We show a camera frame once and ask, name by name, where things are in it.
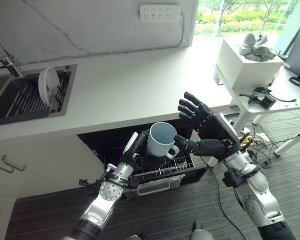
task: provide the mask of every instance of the gray carpet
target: gray carpet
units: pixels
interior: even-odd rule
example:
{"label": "gray carpet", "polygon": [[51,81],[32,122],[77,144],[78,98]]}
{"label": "gray carpet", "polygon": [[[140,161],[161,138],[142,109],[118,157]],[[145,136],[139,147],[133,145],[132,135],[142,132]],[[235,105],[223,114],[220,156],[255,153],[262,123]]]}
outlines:
{"label": "gray carpet", "polygon": [[[274,141],[292,137],[300,131],[300,111],[267,116],[262,121],[262,127]],[[258,159],[262,162],[265,157],[259,154]],[[203,164],[200,158],[196,158],[195,162]],[[260,240],[257,229],[236,202],[233,189],[223,185],[225,170],[221,163],[213,169],[220,183],[222,206],[248,240]],[[300,240],[300,143],[280,158],[272,159],[272,167],[265,169],[264,174],[289,226]],[[6,239],[61,239],[92,200],[92,197],[82,194],[84,190],[80,189],[70,197],[66,193],[61,197],[58,193],[40,201],[37,197],[20,200],[13,211]],[[217,185],[209,171],[198,183],[118,202],[99,239],[121,240],[143,233],[148,240],[187,240],[192,222],[197,219],[203,221],[215,240],[243,239],[223,216],[218,203]]]}

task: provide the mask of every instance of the faucet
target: faucet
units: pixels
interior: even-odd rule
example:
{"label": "faucet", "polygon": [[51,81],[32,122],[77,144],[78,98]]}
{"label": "faucet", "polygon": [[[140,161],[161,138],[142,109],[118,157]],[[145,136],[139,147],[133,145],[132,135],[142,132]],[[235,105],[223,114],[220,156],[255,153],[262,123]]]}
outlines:
{"label": "faucet", "polygon": [[18,68],[15,66],[15,64],[17,63],[16,58],[10,53],[10,51],[6,48],[6,46],[4,45],[4,43],[1,41],[0,39],[0,46],[2,48],[2,50],[5,52],[6,57],[0,57],[0,63],[3,64],[3,67],[8,69],[9,72],[14,76],[14,77],[18,77],[21,78],[23,77],[23,75],[21,74],[21,72],[18,70]]}

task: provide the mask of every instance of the dishwasher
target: dishwasher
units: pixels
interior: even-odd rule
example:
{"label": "dishwasher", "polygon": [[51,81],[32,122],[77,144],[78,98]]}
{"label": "dishwasher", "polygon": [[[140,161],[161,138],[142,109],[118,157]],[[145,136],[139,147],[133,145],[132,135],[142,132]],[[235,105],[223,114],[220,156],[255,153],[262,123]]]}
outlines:
{"label": "dishwasher", "polygon": [[[188,121],[175,119],[165,122],[171,124],[179,135],[187,139],[191,137],[192,129]],[[78,136],[106,168],[109,163],[119,164],[123,150],[134,132],[140,133],[150,129],[152,124],[154,123],[83,133]],[[134,199],[177,189],[181,184],[199,181],[206,171],[207,168],[201,164],[196,165],[188,153],[180,151],[173,160],[161,168],[136,167],[133,176],[137,178],[140,185],[138,189],[125,189],[123,193],[128,199]]]}

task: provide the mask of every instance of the marble wall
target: marble wall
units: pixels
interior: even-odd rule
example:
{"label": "marble wall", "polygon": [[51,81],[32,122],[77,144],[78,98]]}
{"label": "marble wall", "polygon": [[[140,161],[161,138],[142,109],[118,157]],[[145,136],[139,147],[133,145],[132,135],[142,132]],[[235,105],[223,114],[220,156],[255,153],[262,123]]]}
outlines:
{"label": "marble wall", "polygon": [[[21,64],[177,45],[183,22],[182,45],[188,45],[197,1],[0,0],[0,38]],[[141,22],[144,3],[179,4],[184,19]]]}

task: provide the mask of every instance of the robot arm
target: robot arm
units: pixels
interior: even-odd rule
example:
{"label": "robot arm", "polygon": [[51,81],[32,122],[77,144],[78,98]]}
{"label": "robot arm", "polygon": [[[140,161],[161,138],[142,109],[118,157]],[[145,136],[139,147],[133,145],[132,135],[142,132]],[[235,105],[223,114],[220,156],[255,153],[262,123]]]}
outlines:
{"label": "robot arm", "polygon": [[214,156],[227,167],[223,182],[234,187],[241,206],[258,228],[262,239],[295,240],[266,177],[253,164],[248,154],[240,151],[239,139],[221,113],[214,114],[205,104],[189,93],[180,100],[180,117],[190,121],[201,141],[174,138],[176,145],[198,156]]}
{"label": "robot arm", "polygon": [[110,219],[115,203],[121,198],[124,188],[137,188],[130,178],[146,143],[145,133],[134,133],[126,145],[118,166],[109,164],[100,180],[105,179],[98,197],[90,204],[69,236],[63,240],[95,240]]}

